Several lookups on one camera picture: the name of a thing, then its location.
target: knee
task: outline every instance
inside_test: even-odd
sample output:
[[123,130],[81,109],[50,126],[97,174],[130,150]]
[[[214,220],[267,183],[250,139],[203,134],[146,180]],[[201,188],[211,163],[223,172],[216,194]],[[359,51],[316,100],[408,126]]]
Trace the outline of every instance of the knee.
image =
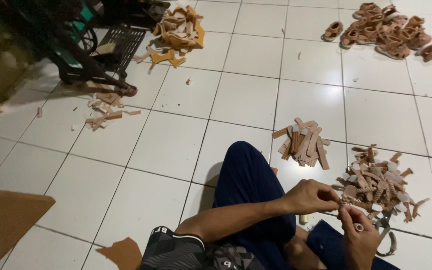
[[254,147],[245,141],[237,141],[227,149],[228,154],[243,153],[252,150]]

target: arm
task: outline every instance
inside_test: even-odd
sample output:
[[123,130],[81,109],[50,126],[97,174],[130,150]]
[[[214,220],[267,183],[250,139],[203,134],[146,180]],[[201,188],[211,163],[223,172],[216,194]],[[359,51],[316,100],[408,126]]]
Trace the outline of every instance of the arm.
[[330,186],[303,179],[282,198],[206,210],[183,221],[175,232],[198,235],[204,242],[213,242],[268,218],[336,210],[338,202],[339,197]]

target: foot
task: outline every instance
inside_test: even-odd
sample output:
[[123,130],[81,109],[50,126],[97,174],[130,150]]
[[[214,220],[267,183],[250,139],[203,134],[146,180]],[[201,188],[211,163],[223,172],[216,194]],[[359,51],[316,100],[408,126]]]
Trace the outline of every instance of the foot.
[[315,253],[306,245],[308,231],[301,227],[296,229],[296,234],[284,249],[291,267],[298,270],[322,270],[327,269]]

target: hand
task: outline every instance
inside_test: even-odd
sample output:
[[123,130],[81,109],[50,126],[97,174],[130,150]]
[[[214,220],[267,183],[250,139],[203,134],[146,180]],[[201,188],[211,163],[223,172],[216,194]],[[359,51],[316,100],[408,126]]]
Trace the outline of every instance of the hand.
[[[338,219],[343,223],[346,252],[353,269],[370,270],[380,243],[378,230],[364,213],[346,205],[339,209]],[[353,223],[363,225],[363,231],[356,231]]]
[[327,184],[303,179],[277,200],[285,214],[306,215],[339,208],[339,196]]

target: pile of leather scraps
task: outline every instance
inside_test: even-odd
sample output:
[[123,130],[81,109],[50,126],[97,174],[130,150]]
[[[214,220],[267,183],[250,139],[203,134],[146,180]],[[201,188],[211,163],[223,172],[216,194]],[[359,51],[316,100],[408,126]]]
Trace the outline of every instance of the pile of leather scraps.
[[343,204],[364,208],[370,220],[383,218],[383,213],[397,211],[404,212],[404,221],[408,223],[419,216],[419,206],[429,198],[414,202],[405,191],[408,182],[404,180],[413,171],[410,168],[404,172],[398,169],[398,158],[402,154],[397,152],[391,159],[380,161],[375,158],[378,154],[377,150],[373,150],[375,146],[371,144],[367,149],[353,147],[353,151],[359,152],[355,155],[356,160],[342,178],[337,178],[342,185],[332,187],[344,190],[341,199]]
[[123,112],[129,115],[141,113],[141,110],[114,111],[112,107],[124,108],[124,105],[121,103],[121,96],[116,93],[95,93],[88,101],[88,107],[92,108],[94,111],[86,117],[85,125],[87,128],[93,129],[93,131],[96,131],[99,127],[106,128],[106,126],[113,123],[115,119],[122,118]]
[[323,129],[313,120],[303,122],[297,117],[294,121],[296,124],[273,133],[274,139],[287,135],[286,141],[278,149],[278,152],[283,154],[281,158],[288,160],[292,157],[302,167],[314,167],[319,159],[322,169],[328,170],[327,151],[323,145],[329,145],[330,142],[319,135]]
[[149,68],[148,74],[151,74],[157,63],[165,60],[168,60],[174,68],[177,68],[186,61],[186,58],[176,58],[175,50],[179,50],[179,56],[184,56],[196,45],[201,49],[204,47],[205,32],[200,25],[202,19],[203,16],[198,15],[189,5],[186,9],[177,7],[173,12],[169,9],[166,10],[163,19],[158,22],[153,32],[154,36],[161,35],[160,39],[166,46],[161,48],[163,50],[154,50],[151,46],[147,46],[146,54],[134,56],[133,59],[137,63],[141,63],[148,56],[151,56],[153,64]]

